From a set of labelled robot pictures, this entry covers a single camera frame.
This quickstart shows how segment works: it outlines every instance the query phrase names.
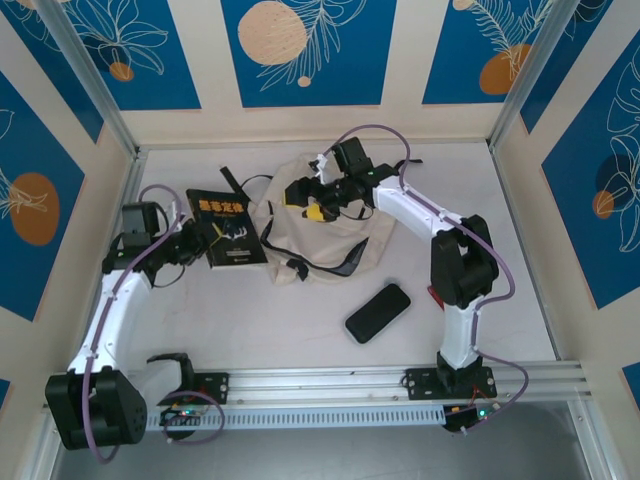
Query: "black strap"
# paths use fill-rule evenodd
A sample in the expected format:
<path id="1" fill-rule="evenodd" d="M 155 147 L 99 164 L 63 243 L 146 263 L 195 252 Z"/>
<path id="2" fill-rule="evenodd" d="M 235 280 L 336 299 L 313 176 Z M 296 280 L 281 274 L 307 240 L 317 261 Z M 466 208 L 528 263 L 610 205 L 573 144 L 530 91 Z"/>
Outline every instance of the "black strap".
<path id="1" fill-rule="evenodd" d="M 246 193 L 244 193 L 244 190 L 242 190 L 242 187 L 231 173 L 231 170 L 229 170 L 228 167 L 222 167 L 220 169 L 220 173 L 222 173 L 222 176 L 231 187 L 231 190 L 240 195 L 240 197 L 242 197 L 242 202 L 248 205 L 249 202 L 251 202 L 251 199 Z"/>
<path id="2" fill-rule="evenodd" d="M 402 167 L 402 165 L 404 165 L 404 162 L 406 162 L 406 160 L 400 160 L 398 163 L 396 163 L 393 168 L 396 169 L 396 171 L 400 171 L 400 167 Z M 424 163 L 420 158 L 411 158 L 409 159 L 409 163 Z"/>
<path id="3" fill-rule="evenodd" d="M 251 180 L 255 180 L 256 178 L 266 178 L 267 180 L 273 180 L 273 175 L 265 175 L 263 173 L 254 175 L 253 177 L 249 177 L 244 182 L 242 182 L 242 185 L 240 185 L 240 187 L 244 188 L 247 183 L 249 183 Z"/>
<path id="4" fill-rule="evenodd" d="M 298 277 L 300 277 L 301 281 L 305 281 L 309 276 L 309 267 L 307 267 L 304 262 L 300 260 L 296 260 L 292 258 L 287 262 L 287 267 L 292 268 L 296 272 L 298 272 Z"/>
<path id="5" fill-rule="evenodd" d="M 285 248 L 274 247 L 273 245 L 271 245 L 271 243 L 269 243 L 268 238 L 269 238 L 269 234 L 271 233 L 272 227 L 273 227 L 273 219 L 269 221 L 265 229 L 262 231 L 262 235 L 260 235 L 260 243 L 265 248 L 268 248 L 269 250 L 273 250 L 274 252 L 284 253 L 285 255 L 290 256 L 292 259 L 304 264 L 307 267 L 311 267 L 316 270 L 320 270 L 322 272 L 331 273 L 339 277 L 349 277 L 353 274 L 353 272 L 356 271 L 356 268 L 358 268 L 358 264 L 360 263 L 360 259 L 362 258 L 362 254 L 364 253 L 364 249 L 367 247 L 367 243 L 369 242 L 369 238 L 365 238 L 360 243 L 358 243 L 355 247 L 353 247 L 349 251 L 344 261 L 340 265 L 337 265 L 335 267 L 321 267 L 319 265 L 314 265 L 309 260 L 304 258 L 302 255 L 298 255 L 297 253 L 291 252 Z M 289 265 L 290 262 L 291 260 L 287 262 L 287 266 L 293 265 L 292 268 L 298 272 L 298 276 L 300 277 L 300 280 L 304 281 L 304 279 L 307 278 L 307 275 L 309 273 L 308 269 L 306 270 L 306 273 L 304 274 L 304 278 L 303 278 L 303 275 L 300 275 L 301 269 L 299 268 L 299 263 L 294 262 L 291 265 Z"/>

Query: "metal frame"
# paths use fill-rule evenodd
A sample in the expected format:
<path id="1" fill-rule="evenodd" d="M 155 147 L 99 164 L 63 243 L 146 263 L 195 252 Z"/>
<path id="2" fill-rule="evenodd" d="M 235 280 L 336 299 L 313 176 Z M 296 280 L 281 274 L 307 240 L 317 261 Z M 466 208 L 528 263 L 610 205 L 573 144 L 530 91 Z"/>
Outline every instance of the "metal frame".
<path id="1" fill-rule="evenodd" d="M 527 60 L 520 69 L 511 90 L 507 94 L 498 119 L 489 134 L 489 151 L 500 143 L 500 140 L 507 133 L 513 121 L 520 114 L 520 109 L 531 93 L 542 69 L 549 60 L 549 56 L 555 48 L 558 40 L 564 32 L 565 26 L 569 23 L 580 0 L 556 1 L 545 20 L 540 33 L 536 37 L 533 48 L 527 55 Z"/>
<path id="2" fill-rule="evenodd" d="M 105 123 L 111 127 L 113 134 L 129 157 L 134 159 L 138 149 L 136 141 L 120 115 L 120 109 L 100 72 L 62 10 L 62 6 L 59 2 L 52 0 L 33 0 L 33 4 Z"/>

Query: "white table surface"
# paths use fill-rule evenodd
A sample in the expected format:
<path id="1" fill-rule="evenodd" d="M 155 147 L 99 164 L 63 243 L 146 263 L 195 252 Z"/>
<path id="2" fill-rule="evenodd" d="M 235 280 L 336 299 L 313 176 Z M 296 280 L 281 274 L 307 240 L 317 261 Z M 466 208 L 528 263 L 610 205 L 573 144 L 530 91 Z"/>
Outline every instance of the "white table surface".
<path id="1" fill-rule="evenodd" d="M 363 142 L 374 163 L 395 163 L 403 148 L 394 141 Z M 511 360 L 555 360 L 545 322 L 529 277 L 491 157 L 484 143 L 413 143 L 409 183 L 443 207 L 463 216 L 483 216 L 496 250 L 516 279 L 517 293 L 487 306 L 480 322 L 479 345 Z M 238 181 L 271 174 L 301 153 L 319 152 L 323 143 L 272 143 L 208 149 L 152 150 L 142 186 L 164 183 L 178 191 L 188 210 L 187 188 L 229 190 L 220 167 Z M 256 201 L 267 180 L 246 188 Z M 167 204 L 166 193 L 149 199 Z M 372 271 L 338 285 L 297 282 L 276 287 L 264 269 L 221 270 L 205 258 L 187 268 L 177 284 L 153 290 L 131 340 L 130 362 L 139 368 L 151 355 L 184 351 L 196 369 L 349 367 L 431 364 L 443 335 L 444 316 L 427 293 L 430 245 L 396 224 L 387 249 Z M 170 281 L 178 267 L 165 267 L 158 283 Z M 394 279 L 412 305 L 366 345 L 344 329 L 350 313 Z M 494 293 L 507 289 L 504 274 Z"/>

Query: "black book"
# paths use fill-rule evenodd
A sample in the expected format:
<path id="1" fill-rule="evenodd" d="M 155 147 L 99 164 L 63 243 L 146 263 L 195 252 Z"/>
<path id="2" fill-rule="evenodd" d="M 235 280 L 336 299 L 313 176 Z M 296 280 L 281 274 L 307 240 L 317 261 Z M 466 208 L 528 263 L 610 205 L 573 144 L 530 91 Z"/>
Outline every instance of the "black book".
<path id="1" fill-rule="evenodd" d="M 193 216 L 209 242 L 211 268 L 267 263 L 247 204 L 235 193 L 187 190 Z"/>

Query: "smartphone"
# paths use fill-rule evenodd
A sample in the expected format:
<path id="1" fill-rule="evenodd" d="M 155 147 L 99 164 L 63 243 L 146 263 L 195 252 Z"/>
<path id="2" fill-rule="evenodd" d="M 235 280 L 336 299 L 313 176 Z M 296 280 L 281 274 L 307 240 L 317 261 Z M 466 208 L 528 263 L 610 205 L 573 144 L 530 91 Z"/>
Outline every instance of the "smartphone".
<path id="1" fill-rule="evenodd" d="M 411 299 L 395 283 L 390 283 L 351 315 L 345 326 L 358 343 L 367 343 L 404 312 Z"/>

